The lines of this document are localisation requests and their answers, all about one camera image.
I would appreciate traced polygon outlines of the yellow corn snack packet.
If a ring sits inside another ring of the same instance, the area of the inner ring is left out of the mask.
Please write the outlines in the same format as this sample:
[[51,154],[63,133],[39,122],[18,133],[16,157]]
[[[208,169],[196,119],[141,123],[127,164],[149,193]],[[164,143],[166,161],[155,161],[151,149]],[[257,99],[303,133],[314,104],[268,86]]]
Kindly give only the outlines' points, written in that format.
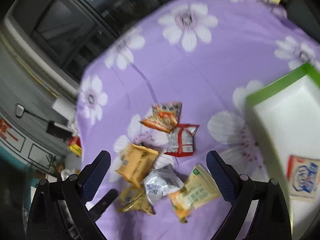
[[221,193],[210,173],[201,164],[197,164],[184,186],[168,197],[179,221],[186,223],[193,210],[221,197]]

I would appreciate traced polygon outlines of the silver white snack packet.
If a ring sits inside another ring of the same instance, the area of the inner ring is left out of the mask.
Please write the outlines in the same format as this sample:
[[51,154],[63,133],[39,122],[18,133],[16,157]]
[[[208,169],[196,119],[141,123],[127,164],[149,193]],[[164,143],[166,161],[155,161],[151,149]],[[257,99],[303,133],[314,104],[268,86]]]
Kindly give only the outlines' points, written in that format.
[[148,202],[154,206],[162,197],[184,187],[183,181],[175,173],[171,164],[151,171],[143,180]]

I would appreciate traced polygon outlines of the orange chips snack packet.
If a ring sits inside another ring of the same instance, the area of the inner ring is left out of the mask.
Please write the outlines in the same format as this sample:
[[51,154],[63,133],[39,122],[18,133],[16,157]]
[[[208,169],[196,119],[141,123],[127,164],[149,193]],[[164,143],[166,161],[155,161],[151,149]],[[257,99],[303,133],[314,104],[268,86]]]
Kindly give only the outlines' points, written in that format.
[[181,102],[152,105],[151,109],[151,114],[140,121],[142,125],[165,133],[171,133],[178,126],[182,111]]

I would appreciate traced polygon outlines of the white blue snack packet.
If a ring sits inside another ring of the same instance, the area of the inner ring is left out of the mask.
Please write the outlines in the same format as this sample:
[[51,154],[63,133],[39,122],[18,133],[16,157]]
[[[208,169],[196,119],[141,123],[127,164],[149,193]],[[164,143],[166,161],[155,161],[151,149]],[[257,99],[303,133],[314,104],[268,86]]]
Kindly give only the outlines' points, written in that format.
[[319,159],[290,155],[286,176],[292,199],[307,203],[316,200],[319,186]]

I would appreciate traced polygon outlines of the gold crinkled snack packet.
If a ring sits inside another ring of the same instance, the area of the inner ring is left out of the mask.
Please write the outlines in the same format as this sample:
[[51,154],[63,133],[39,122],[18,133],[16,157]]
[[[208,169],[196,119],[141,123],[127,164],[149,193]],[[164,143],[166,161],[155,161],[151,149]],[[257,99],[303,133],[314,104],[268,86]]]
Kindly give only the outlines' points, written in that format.
[[125,188],[121,192],[118,197],[117,210],[119,212],[142,211],[148,215],[156,214],[144,189],[138,189],[134,186]]

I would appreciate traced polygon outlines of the yellow biscuit snack packet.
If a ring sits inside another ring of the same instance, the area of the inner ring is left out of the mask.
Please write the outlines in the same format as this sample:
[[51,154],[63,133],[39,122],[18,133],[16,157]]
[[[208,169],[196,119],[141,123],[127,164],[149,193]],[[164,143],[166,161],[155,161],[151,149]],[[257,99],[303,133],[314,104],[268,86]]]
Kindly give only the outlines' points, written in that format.
[[123,150],[121,165],[116,172],[133,186],[141,188],[158,155],[159,152],[151,148],[130,144]]

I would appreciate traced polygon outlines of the green white cardboard box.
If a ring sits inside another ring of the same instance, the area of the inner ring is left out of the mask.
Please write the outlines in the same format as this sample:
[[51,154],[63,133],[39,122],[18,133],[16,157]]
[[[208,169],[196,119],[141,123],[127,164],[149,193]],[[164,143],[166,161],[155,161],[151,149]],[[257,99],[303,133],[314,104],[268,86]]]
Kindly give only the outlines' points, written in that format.
[[294,200],[286,175],[290,155],[319,159],[319,71],[306,63],[247,96],[246,120],[283,191],[292,238],[307,239],[319,225],[319,186],[313,203]]

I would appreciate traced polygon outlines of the red silver snack packet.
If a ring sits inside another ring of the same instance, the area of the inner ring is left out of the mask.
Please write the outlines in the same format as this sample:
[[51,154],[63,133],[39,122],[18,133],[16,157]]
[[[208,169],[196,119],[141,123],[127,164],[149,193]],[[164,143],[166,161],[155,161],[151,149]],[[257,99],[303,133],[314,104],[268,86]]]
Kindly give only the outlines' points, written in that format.
[[164,154],[173,157],[188,157],[195,152],[194,135],[199,125],[178,124],[168,137],[168,147]]

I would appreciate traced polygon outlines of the purple floral tablecloth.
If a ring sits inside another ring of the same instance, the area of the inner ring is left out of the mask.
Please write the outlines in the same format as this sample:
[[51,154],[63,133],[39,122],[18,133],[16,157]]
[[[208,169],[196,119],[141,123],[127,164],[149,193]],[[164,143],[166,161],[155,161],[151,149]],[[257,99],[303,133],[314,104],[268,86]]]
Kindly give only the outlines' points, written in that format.
[[117,173],[131,144],[160,152],[166,133],[142,120],[158,103],[181,102],[180,121],[198,126],[195,153],[173,158],[182,180],[216,150],[238,173],[268,175],[245,121],[245,98],[305,62],[319,64],[319,42],[266,0],[174,0],[123,34],[85,70],[77,121],[90,164],[102,150],[111,167],[88,206],[128,187]]

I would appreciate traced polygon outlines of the dark glass cabinet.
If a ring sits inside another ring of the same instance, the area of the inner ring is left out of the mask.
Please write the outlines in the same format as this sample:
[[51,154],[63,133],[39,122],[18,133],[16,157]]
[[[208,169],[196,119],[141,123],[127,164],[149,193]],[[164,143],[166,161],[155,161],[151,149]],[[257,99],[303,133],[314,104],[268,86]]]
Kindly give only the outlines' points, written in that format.
[[12,18],[73,81],[160,0],[17,0]]

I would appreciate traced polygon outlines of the dark grey sofa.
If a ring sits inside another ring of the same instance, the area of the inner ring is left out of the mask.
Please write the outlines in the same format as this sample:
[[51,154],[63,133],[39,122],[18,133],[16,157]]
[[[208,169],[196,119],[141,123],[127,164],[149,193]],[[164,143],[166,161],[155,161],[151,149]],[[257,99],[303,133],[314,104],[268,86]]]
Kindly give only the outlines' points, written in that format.
[[289,0],[286,5],[288,19],[319,43],[319,23],[303,0]]

